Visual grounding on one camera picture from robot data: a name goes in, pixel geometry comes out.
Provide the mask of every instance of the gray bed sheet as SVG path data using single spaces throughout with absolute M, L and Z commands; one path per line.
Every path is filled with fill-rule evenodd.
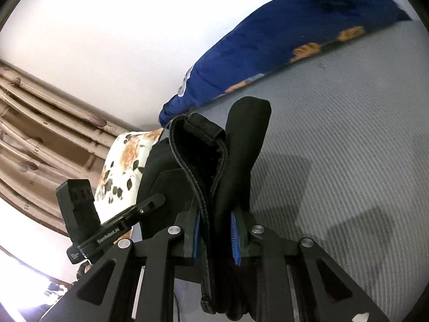
M 429 281 L 429 35 L 400 22 L 302 61 L 197 111 L 225 127 L 243 96 L 271 102 L 251 207 L 281 236 L 309 236 L 392 322 Z M 181 321 L 204 314 L 177 280 Z M 242 321 L 252 321 L 245 316 Z

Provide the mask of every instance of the striped gray fabric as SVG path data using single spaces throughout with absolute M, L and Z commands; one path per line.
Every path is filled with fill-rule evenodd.
M 429 37 L 407 21 L 197 110 L 225 127 L 239 98 L 271 102 L 252 211 L 284 237 L 316 239 L 392 322 L 429 281 L 428 84 Z M 224 320 L 202 315 L 194 285 L 176 293 L 183 320 Z

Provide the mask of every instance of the black leaf print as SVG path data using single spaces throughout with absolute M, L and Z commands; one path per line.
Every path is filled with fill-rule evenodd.
M 104 187 L 106 188 L 107 191 L 110 191 L 110 189 L 112 188 L 112 179 L 111 178 L 104 184 Z

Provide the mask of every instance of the curtain fold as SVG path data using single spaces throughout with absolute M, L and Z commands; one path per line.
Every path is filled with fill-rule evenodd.
M 82 178 L 95 193 L 125 132 L 0 63 L 0 197 L 40 224 L 66 234 L 56 188 Z

